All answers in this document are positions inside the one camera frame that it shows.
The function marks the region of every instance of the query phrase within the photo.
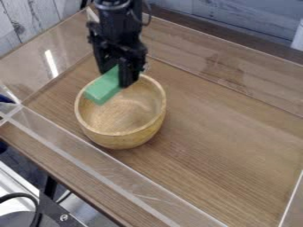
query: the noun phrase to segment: cable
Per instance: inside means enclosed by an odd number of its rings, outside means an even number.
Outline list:
[[[69,197],[70,194],[72,192],[68,192],[68,194],[60,200],[57,200],[57,204],[60,204]]]
[[[28,195],[28,194],[24,194],[24,193],[8,194],[4,197],[0,197],[0,204],[2,204],[4,202],[6,202],[8,200],[12,200],[12,199],[16,199],[16,198],[28,198],[33,202],[34,207],[36,207],[36,212],[34,212],[33,221],[32,221],[29,227],[36,227],[34,226],[36,225],[36,220],[38,218],[38,213],[37,213],[37,206],[38,206],[38,204],[37,204],[36,198],[32,195]]]
[[[152,22],[152,8],[151,8],[151,5],[149,3],[147,2],[147,0],[143,0],[145,6],[147,6],[147,11],[148,11],[148,21],[144,23],[139,20],[133,10],[130,10],[130,16],[132,18],[134,19],[134,21],[141,24],[143,26],[149,26],[151,22]]]

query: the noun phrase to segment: wooden bowl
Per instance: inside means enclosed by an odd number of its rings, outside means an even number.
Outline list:
[[[143,145],[164,120],[167,100],[161,85],[141,75],[140,80],[102,106],[84,98],[85,88],[77,95],[74,113],[89,139],[114,150]]]

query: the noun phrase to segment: green sponge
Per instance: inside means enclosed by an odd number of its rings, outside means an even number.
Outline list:
[[[102,105],[118,92],[118,66],[114,66],[85,89],[84,96],[97,105]]]

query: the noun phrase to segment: bowl rim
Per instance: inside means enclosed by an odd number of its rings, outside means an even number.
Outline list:
[[[144,124],[143,126],[140,126],[139,128],[136,128],[136,129],[133,129],[133,130],[130,130],[130,131],[128,131],[128,132],[105,133],[105,132],[101,132],[101,131],[94,130],[94,129],[86,124],[86,122],[82,120],[81,115],[80,115],[80,111],[78,111],[78,101],[80,101],[80,98],[81,98],[81,96],[82,96],[82,93],[84,93],[86,87],[96,81],[96,80],[93,80],[93,81],[92,81],[92,82],[80,90],[80,92],[78,92],[78,94],[77,94],[77,97],[76,97],[76,101],[74,101],[74,114],[76,114],[76,118],[77,118],[77,120],[78,120],[80,125],[81,125],[85,129],[88,129],[90,132],[93,132],[93,133],[96,133],[96,134],[98,134],[98,135],[101,135],[101,136],[105,136],[105,137],[121,137],[121,136],[128,136],[128,135],[130,135],[130,134],[134,134],[134,133],[137,133],[137,132],[145,130],[145,129],[147,129],[147,128],[148,128],[148,127],[149,127],[149,126],[161,118],[161,116],[163,116],[164,113],[165,113],[165,107],[167,107],[167,97],[165,97],[164,88],[163,88],[163,86],[160,85],[160,83],[159,83],[155,79],[152,79],[148,75],[141,74],[141,75],[140,75],[140,79],[144,79],[144,80],[149,81],[149,82],[156,86],[157,90],[159,90],[160,93],[161,93],[161,110],[160,110],[160,112],[156,114],[156,116],[148,121],[147,124]]]

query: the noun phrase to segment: robotic arm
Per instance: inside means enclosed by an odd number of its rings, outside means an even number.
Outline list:
[[[89,43],[104,74],[118,65],[120,87],[129,87],[144,70],[147,47],[141,43],[141,0],[94,0],[98,23],[89,22]]]

